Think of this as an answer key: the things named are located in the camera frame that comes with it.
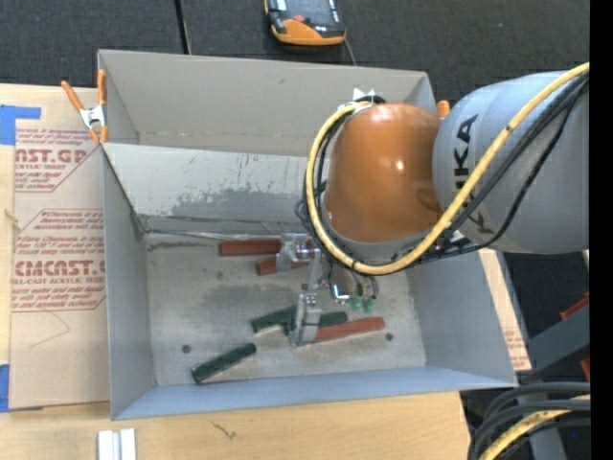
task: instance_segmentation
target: wooden table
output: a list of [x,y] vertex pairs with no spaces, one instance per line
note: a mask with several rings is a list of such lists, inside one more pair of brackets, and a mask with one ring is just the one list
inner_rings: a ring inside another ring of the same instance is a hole
[[464,460],[459,394],[112,422],[108,404],[0,414],[0,458],[95,459],[96,434],[134,427],[137,458]]

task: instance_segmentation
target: yellow cable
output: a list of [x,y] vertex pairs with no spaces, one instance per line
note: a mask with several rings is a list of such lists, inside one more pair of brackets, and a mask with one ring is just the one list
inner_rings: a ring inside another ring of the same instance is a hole
[[319,218],[319,213],[317,212],[317,207],[315,204],[315,195],[313,192],[313,173],[315,170],[315,162],[317,160],[317,153],[319,151],[319,148],[324,138],[326,137],[328,130],[339,118],[341,118],[344,114],[347,114],[348,112],[356,110],[358,107],[362,107],[370,103],[350,103],[340,108],[328,118],[328,120],[319,130],[317,136],[315,137],[315,140],[313,141],[313,146],[311,147],[310,155],[306,162],[306,206],[308,208],[308,212],[312,220],[317,237],[320,239],[320,241],[329,251],[329,253],[334,256],[338,261],[348,267],[354,268],[356,271],[362,274],[381,276],[384,274],[390,274],[392,272],[399,271],[407,265],[410,265],[411,263],[416,261],[426,250],[428,250],[428,248],[430,248],[430,246],[437,240],[443,230],[447,228],[447,226],[451,223],[451,220],[458,213],[458,211],[460,210],[474,187],[477,185],[477,182],[479,182],[479,179],[485,173],[494,156],[496,155],[498,150],[501,149],[502,146],[505,144],[511,133],[517,127],[519,127],[519,125],[521,125],[521,123],[530,115],[530,113],[533,112],[534,109],[545,99],[547,99],[547,97],[549,97],[555,90],[557,90],[560,86],[567,83],[568,81],[574,79],[584,71],[588,70],[589,66],[589,62],[587,62],[582,64],[581,66],[573,68],[564,75],[561,75],[560,77],[552,81],[532,99],[530,99],[526,103],[526,105],[524,105],[519,110],[519,112],[517,112],[517,114],[513,116],[509,123],[502,129],[502,131],[498,133],[498,136],[491,143],[488,150],[475,167],[473,173],[466,180],[466,183],[463,188],[455,196],[449,207],[446,209],[446,211],[443,213],[443,215],[434,225],[434,227],[432,227],[428,235],[426,235],[426,237],[424,237],[424,239],[406,256],[402,257],[401,259],[398,259],[397,261],[394,261],[393,263],[389,263],[386,265],[364,264],[348,256],[345,252],[339,249],[330,239]]
[[[574,401],[589,401],[589,395],[582,395],[580,397],[573,398]],[[479,460],[494,460],[500,453],[502,453],[512,442],[522,437],[524,434],[535,428],[536,426],[550,421],[553,418],[568,414],[570,409],[560,410],[539,410],[530,416],[526,416],[524,419],[515,423],[504,433],[502,433],[496,441],[494,441],[488,449],[486,449]]]

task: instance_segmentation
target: black floor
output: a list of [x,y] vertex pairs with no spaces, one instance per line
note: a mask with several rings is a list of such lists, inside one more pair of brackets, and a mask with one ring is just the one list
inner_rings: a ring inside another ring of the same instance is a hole
[[[182,4],[196,55],[351,64],[345,47],[317,55],[282,50],[264,26],[262,0]],[[486,84],[590,59],[590,0],[338,0],[338,5],[358,64],[426,71],[437,100],[455,103]],[[172,0],[0,0],[1,82],[93,86],[100,48],[181,53]],[[557,322],[559,312],[589,289],[580,254],[508,255],[507,261],[530,336]],[[565,373],[580,380],[576,363],[568,363]],[[466,397],[479,406],[486,399]],[[579,436],[568,439],[568,458],[591,456],[589,441]]]

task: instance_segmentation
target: black pole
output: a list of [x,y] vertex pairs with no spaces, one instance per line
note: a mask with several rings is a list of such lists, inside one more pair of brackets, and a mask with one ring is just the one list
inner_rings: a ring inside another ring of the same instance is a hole
[[191,55],[190,42],[188,41],[188,32],[183,18],[183,10],[181,9],[181,0],[174,0],[174,9],[176,10],[176,20],[179,24],[179,33],[181,34],[181,46],[183,47],[184,55]]

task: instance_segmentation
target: blue tape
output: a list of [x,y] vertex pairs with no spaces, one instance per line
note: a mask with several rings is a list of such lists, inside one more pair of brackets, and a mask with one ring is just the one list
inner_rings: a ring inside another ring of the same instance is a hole
[[9,412],[9,365],[0,365],[0,413]]
[[40,107],[0,105],[0,145],[14,146],[17,120],[40,119],[40,110]]

